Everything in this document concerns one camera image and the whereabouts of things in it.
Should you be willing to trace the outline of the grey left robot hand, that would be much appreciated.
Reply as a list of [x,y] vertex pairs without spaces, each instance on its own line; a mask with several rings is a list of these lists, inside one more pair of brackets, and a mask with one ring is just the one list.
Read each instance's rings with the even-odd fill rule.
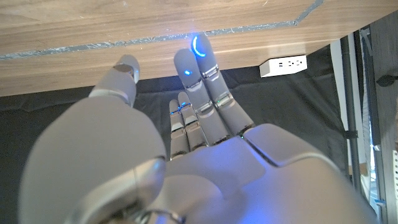
[[124,55],[36,140],[19,223],[376,223],[326,155],[233,98],[207,36],[174,57],[170,149],[134,109],[139,64]]

